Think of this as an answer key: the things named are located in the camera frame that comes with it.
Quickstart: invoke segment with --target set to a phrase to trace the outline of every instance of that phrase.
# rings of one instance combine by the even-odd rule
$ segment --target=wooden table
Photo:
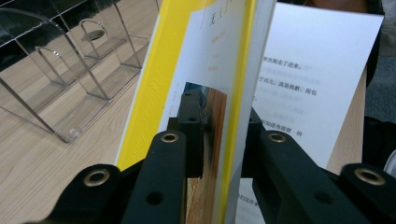
[[[131,2],[121,0],[119,4],[127,6]],[[128,7],[120,9],[125,13]],[[135,87],[133,80],[91,127],[69,145],[0,110],[0,223],[22,223],[46,217],[79,171],[96,163],[114,163]],[[341,165],[361,160],[364,96],[365,76],[361,78],[332,153],[328,169],[335,173]]]

